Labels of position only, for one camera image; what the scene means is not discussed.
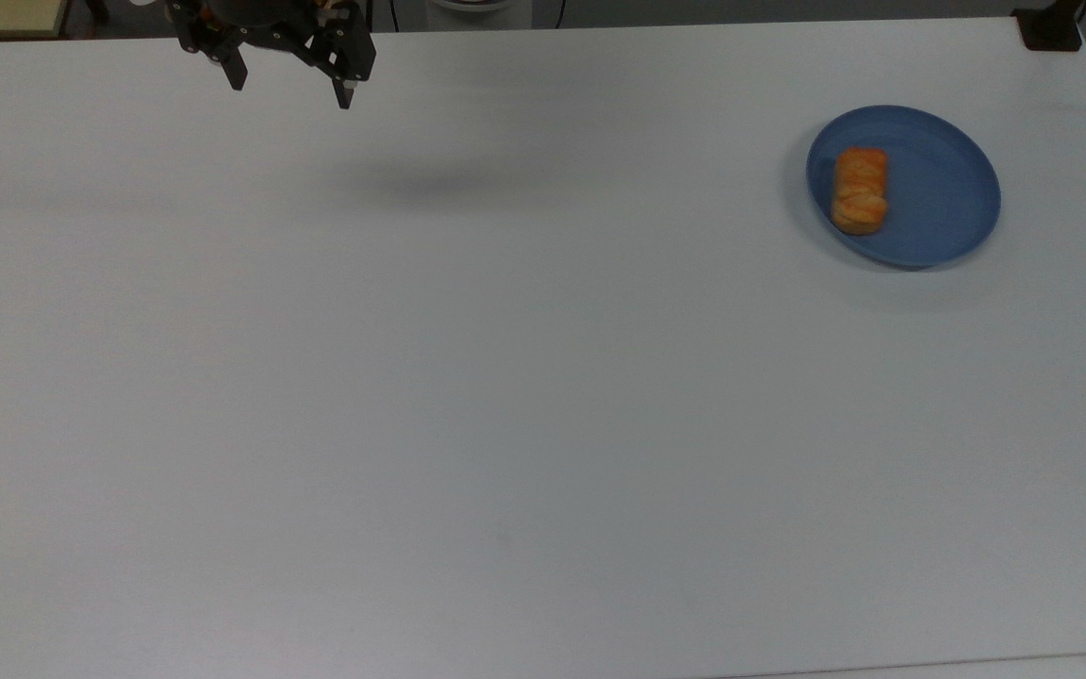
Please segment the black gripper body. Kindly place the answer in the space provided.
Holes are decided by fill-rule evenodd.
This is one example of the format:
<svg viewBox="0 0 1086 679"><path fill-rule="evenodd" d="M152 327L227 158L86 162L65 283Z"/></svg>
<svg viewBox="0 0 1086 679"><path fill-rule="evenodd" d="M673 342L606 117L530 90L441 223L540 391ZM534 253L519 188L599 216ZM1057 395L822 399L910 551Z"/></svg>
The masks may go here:
<svg viewBox="0 0 1086 679"><path fill-rule="evenodd" d="M165 14L187 53L220 68L220 47L289 53L329 80L370 80L375 45L357 1L167 1Z"/></svg>

